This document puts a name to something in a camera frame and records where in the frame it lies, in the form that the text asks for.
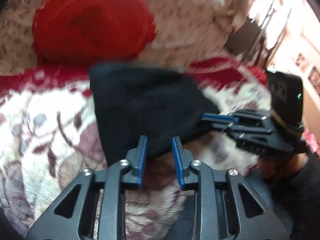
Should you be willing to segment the person's right hand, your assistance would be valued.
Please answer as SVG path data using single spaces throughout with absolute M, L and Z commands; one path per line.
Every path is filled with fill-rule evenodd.
M 259 170 L 264 178 L 289 176 L 301 170 L 309 158 L 306 153 L 294 154 L 279 159 L 258 158 Z

